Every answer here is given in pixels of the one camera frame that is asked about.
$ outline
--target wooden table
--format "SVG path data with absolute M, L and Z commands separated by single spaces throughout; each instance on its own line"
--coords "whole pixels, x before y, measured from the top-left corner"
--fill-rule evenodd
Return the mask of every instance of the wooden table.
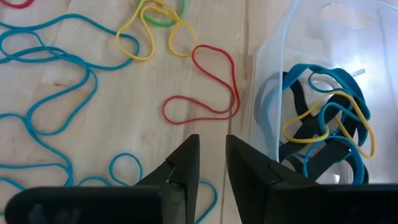
M 176 5 L 175 1 L 167 2 Z M 167 47 L 170 29 L 151 26 L 156 44 L 154 58 L 146 62 L 133 62 L 122 70 L 97 71 L 98 91 L 88 105 L 77 114 L 66 131 L 41 138 L 72 159 L 76 183 L 89 175 L 108 179 L 108 164 L 120 152 L 136 155 L 142 161 L 144 175 L 147 175 L 185 138 L 197 133 L 201 141 L 201 178 L 214 184 L 220 196 L 216 208 L 204 223 L 239 223 L 225 166 L 225 136 L 235 134 L 249 141 L 256 52 L 272 34 L 288 5 L 288 0 L 188 0 L 184 19 L 197 31 L 200 43 L 227 50 L 236 62 L 242 107 L 232 120 L 201 121 L 180 126 L 165 122 L 161 105 L 169 96 L 194 96 L 219 110 L 228 106 L 230 96 L 227 89 L 200 73 L 190 58 L 180 58 L 170 53 Z M 132 16 L 135 8 L 134 0 L 36 0 L 22 10 L 0 4 L 0 20 L 16 26 L 31 26 L 62 14 L 80 13 L 117 30 Z M 141 54 L 147 54 L 150 50 L 149 41 L 141 22 L 136 21 L 126 32 L 139 39 Z M 61 47 L 91 62 L 116 65 L 126 59 L 116 47 L 112 35 L 77 19 L 60 22 L 38 33 L 46 44 Z M 192 40 L 187 37 L 188 32 L 179 33 L 175 40 L 177 49 L 192 48 Z M 8 52 L 35 45 L 38 45 L 37 41 L 28 35 L 13 36 L 3 44 Z M 228 62 L 221 54 L 200 50 L 197 57 L 205 68 L 231 82 Z M 0 113 L 26 114 L 37 100 L 68 88 L 78 82 L 82 75 L 81 67 L 62 61 L 40 64 L 12 61 L 2 64 Z M 35 126 L 46 131 L 60 127 L 92 87 L 93 81 L 90 80 L 83 88 L 40 107 L 34 114 Z M 213 116 L 185 102 L 174 102 L 167 111 L 177 120 Z M 16 119 L 1 120 L 0 142 L 0 163 L 61 162 L 33 142 L 24 125 Z M 137 181 L 137 166 L 128 159 L 121 159 L 115 172 L 120 179 L 130 184 Z M 65 181 L 65 174 L 56 168 L 1 170 L 0 176 L 12 177 L 26 187 L 62 185 Z M 4 208 L 7 200 L 16 192 L 2 183 L 0 207 Z M 201 186 L 198 215 L 211 200 L 211 190 Z

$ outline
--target clear plastic bin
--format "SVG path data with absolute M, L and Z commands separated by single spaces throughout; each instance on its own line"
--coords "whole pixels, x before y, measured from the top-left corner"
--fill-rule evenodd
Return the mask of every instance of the clear plastic bin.
M 369 181 L 398 182 L 397 55 L 398 10 L 394 6 L 374 0 L 293 0 L 274 35 L 257 53 L 253 113 L 262 121 L 252 120 L 250 143 L 279 160 L 279 139 L 284 140 L 281 127 L 296 116 L 291 92 L 281 90 L 282 71 L 297 63 L 341 67 L 354 76 L 371 112 L 369 123 L 377 142 L 375 157 L 363 158 Z M 310 106 L 321 94 L 304 84 L 306 75 L 299 80 Z M 333 83 L 317 80 L 316 85 Z M 264 106 L 269 107 L 266 114 L 260 110 Z M 291 126 L 289 133 L 295 133 L 300 124 Z M 369 153 L 369 137 L 363 149 Z M 317 181 L 350 183 L 352 178 L 351 168 L 342 162 Z

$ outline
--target green rubber band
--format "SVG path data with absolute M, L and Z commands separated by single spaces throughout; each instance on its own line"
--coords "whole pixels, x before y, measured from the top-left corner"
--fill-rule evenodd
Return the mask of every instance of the green rubber band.
M 187 0 L 182 0 L 182 10 L 181 10 L 181 14 L 179 15 L 179 17 L 181 19 L 185 15 L 186 5 L 187 5 Z M 175 21 L 160 21 L 160 20 L 152 18 L 151 16 L 148 16 L 147 14 L 144 14 L 144 18 L 146 21 L 150 22 L 151 24 L 157 25 L 160 27 L 170 27 L 170 26 L 175 25 Z

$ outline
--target red rubber band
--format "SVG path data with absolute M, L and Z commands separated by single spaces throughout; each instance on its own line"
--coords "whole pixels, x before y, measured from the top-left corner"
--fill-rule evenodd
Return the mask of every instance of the red rubber band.
M 231 85 L 229 85 L 228 83 L 224 82 L 223 80 L 221 80 L 220 78 L 216 77 L 215 75 L 211 74 L 210 72 L 206 71 L 204 68 L 202 68 L 199 65 L 199 63 L 196 61 L 196 58 L 195 58 L 195 52 L 199 48 L 207 48 L 207 49 L 210 49 L 210 50 L 214 50 L 214 51 L 220 52 L 220 53 L 222 53 L 223 55 L 225 55 L 228 58 L 228 60 L 229 60 L 229 62 L 231 64 L 231 76 L 232 76 L 233 88 L 231 87 Z M 218 83 L 220 83 L 221 85 L 225 86 L 229 90 L 229 92 L 231 93 L 231 96 L 232 96 L 231 103 L 230 103 L 229 107 L 226 110 L 219 111 L 219 110 L 213 109 L 212 107 L 210 107 L 210 106 L 208 106 L 208 105 L 206 105 L 206 104 L 202 103 L 201 101 L 198 101 L 198 100 L 196 100 L 194 98 L 187 97 L 187 96 L 181 96 L 181 95 L 175 95 L 175 96 L 171 96 L 171 97 L 167 98 L 164 101 L 163 107 L 162 107 L 163 117 L 166 119 L 167 122 L 169 122 L 170 124 L 175 124 L 175 125 L 186 124 L 186 123 L 194 122 L 194 121 L 204 121 L 204 120 L 207 120 L 207 121 L 209 121 L 209 120 L 223 121 L 223 120 L 231 119 L 233 116 L 236 115 L 236 113 L 238 113 L 239 108 L 241 107 L 241 99 L 239 97 L 238 85 L 236 84 L 235 63 L 234 63 L 234 60 L 232 59 L 232 57 L 230 56 L 230 54 L 227 53 L 223 49 L 219 49 L 217 47 L 213 47 L 213 46 L 210 46 L 210 45 L 202 44 L 202 45 L 198 45 L 197 47 L 195 47 L 195 49 L 193 49 L 193 51 L 192 51 L 192 61 L 196 65 L 196 67 L 198 67 L 198 69 L 200 71 L 202 71 L 205 75 L 207 75 L 210 78 L 216 80 Z M 205 108 L 206 110 L 211 111 L 212 113 L 216 113 L 216 114 L 225 114 L 225 113 L 231 112 L 233 110 L 235 101 L 236 101 L 236 109 L 234 110 L 234 112 L 232 114 L 230 114 L 229 116 L 227 116 L 225 118 L 202 117 L 202 118 L 187 119 L 187 120 L 184 120 L 184 121 L 172 121 L 166 115 L 165 109 L 166 109 L 167 103 L 170 103 L 170 101 L 176 100 L 176 99 L 187 100 L 188 102 L 191 102 L 193 104 L 201 106 L 201 107 Z
M 5 5 L 9 6 L 9 7 L 13 7 L 14 9 L 24 9 L 28 6 L 30 6 L 33 3 L 34 0 L 26 0 L 26 2 L 22 3 L 22 4 L 12 4 L 7 2 L 6 0 L 0 0 L 0 2 L 3 2 Z

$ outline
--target transparent box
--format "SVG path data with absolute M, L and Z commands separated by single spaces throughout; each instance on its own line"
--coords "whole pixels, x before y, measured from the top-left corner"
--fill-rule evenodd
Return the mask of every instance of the transparent box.
M 369 181 L 398 182 L 398 11 L 391 2 L 394 0 L 292 1 L 273 36 L 257 53 L 251 145 L 279 160 L 279 140 L 284 140 L 281 127 L 297 116 L 291 92 L 282 92 L 282 71 L 297 63 L 340 67 L 361 87 L 371 112 L 376 155 L 363 158 Z M 322 94 L 303 84 L 307 75 L 299 80 L 311 106 Z M 289 133 L 294 134 L 300 125 L 292 126 Z M 362 148 L 370 152 L 369 137 Z M 317 182 L 350 183 L 352 178 L 351 167 L 342 162 Z

